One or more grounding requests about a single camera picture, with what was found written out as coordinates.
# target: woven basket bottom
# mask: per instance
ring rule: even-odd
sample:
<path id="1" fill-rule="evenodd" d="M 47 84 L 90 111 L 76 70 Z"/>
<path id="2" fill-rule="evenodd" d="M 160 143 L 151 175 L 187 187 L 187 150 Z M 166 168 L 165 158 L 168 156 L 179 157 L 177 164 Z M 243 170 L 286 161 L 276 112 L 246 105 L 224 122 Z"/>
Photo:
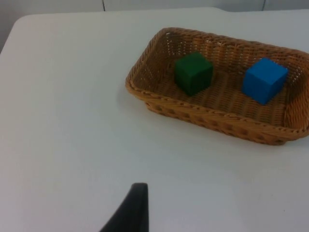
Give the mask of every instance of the woven basket bottom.
<path id="1" fill-rule="evenodd" d="M 244 73 L 214 70 L 211 86 L 189 97 L 175 84 L 173 70 L 173 64 L 169 64 L 154 90 L 155 93 L 193 105 L 242 115 L 273 126 L 285 126 L 286 87 L 268 104 L 261 105 L 241 92 Z"/>

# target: table surface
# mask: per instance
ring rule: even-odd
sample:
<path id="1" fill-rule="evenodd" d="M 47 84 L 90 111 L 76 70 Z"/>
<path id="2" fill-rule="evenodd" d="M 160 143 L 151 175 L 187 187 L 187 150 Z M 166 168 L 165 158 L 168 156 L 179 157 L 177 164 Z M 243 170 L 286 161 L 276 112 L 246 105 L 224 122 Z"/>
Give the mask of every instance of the table surface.
<path id="1" fill-rule="evenodd" d="M 151 232 L 306 232 L 309 138 L 260 145 L 163 117 L 125 78 L 163 27 L 309 52 L 309 11 L 32 15 L 0 55 L 0 231 L 96 232 L 134 182 Z"/>

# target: wicker basket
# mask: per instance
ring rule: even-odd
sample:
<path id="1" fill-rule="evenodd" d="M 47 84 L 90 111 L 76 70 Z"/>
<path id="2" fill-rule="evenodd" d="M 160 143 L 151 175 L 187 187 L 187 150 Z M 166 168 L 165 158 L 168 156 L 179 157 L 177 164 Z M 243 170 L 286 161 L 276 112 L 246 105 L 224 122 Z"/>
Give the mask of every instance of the wicker basket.
<path id="1" fill-rule="evenodd" d="M 174 61 L 198 51 L 214 65 L 211 87 L 189 97 L 174 83 Z M 246 70 L 267 57 L 289 69 L 283 90 L 260 105 L 241 92 Z M 269 145 L 309 133 L 309 54 L 195 30 L 167 28 L 149 42 L 126 78 L 149 110 Z"/>

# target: basket rim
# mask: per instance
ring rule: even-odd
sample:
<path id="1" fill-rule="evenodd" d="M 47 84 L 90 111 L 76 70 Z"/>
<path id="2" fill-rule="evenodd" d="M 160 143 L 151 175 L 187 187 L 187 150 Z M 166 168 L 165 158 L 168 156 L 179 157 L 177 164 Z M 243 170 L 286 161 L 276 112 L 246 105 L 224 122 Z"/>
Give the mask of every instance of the basket rim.
<path id="1" fill-rule="evenodd" d="M 139 70 L 143 66 L 140 64 L 142 60 L 147 59 L 149 55 L 153 52 L 153 50 L 156 47 L 157 42 L 159 41 L 158 38 L 162 37 L 163 35 L 169 32 L 184 32 L 184 31 L 190 32 L 193 36 L 194 34 L 196 34 L 197 36 L 201 34 L 207 34 L 207 35 L 215 36 L 215 37 L 228 38 L 231 40 L 231 42 L 233 41 L 234 42 L 246 42 L 246 43 L 254 43 L 258 45 L 264 44 L 261 42 L 246 41 L 242 39 L 236 39 L 236 38 L 231 38 L 228 36 L 216 35 L 214 33 L 206 33 L 206 32 L 201 32 L 201 31 L 192 30 L 192 29 L 163 28 L 151 39 L 151 41 L 148 43 L 148 46 L 146 47 L 146 49 L 144 50 L 140 58 L 137 60 L 135 65 L 131 68 L 129 74 L 126 77 L 126 88 L 131 94 L 133 94 L 135 97 L 145 102 L 152 102 L 152 103 L 158 104 L 158 100 L 160 100 L 161 105 L 164 105 L 164 106 L 168 105 L 170 107 L 173 107 L 176 110 L 185 111 L 186 113 L 194 114 L 194 115 L 201 114 L 207 119 L 224 122 L 230 125 L 236 125 L 238 127 L 244 128 L 249 131 L 254 131 L 254 132 L 258 132 L 262 134 L 284 138 L 287 141 L 296 140 L 296 139 L 306 137 L 307 135 L 309 135 L 309 125 L 306 128 L 302 128 L 302 129 L 292 129 L 292 128 L 282 127 L 282 126 L 273 126 L 271 124 L 263 123 L 263 122 L 254 120 L 249 117 L 244 117 L 241 115 L 237 115 L 234 113 L 228 113 L 228 112 L 221 111 L 221 110 L 215 110 L 215 109 L 207 108 L 207 107 L 200 106 L 200 105 L 194 105 L 194 104 L 187 103 L 181 100 L 159 95 L 155 92 L 144 90 L 144 89 L 141 89 L 135 86 L 133 79 L 139 73 Z M 302 55 L 308 56 L 307 53 L 296 50 L 296 49 L 278 47 L 278 46 L 270 45 L 270 44 L 268 45 L 274 48 L 277 48 L 277 49 L 280 48 L 280 49 L 284 49 L 288 51 L 295 51 L 295 52 L 301 53 Z"/>

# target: green cube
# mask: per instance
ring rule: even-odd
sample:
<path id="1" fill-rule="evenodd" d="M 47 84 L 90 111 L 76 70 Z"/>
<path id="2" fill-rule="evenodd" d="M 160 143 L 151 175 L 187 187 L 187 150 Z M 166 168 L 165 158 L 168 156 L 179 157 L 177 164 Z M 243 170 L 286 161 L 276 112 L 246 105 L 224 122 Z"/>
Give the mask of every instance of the green cube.
<path id="1" fill-rule="evenodd" d="M 189 96 L 211 85 L 213 65 L 198 52 L 175 63 L 175 82 Z"/>

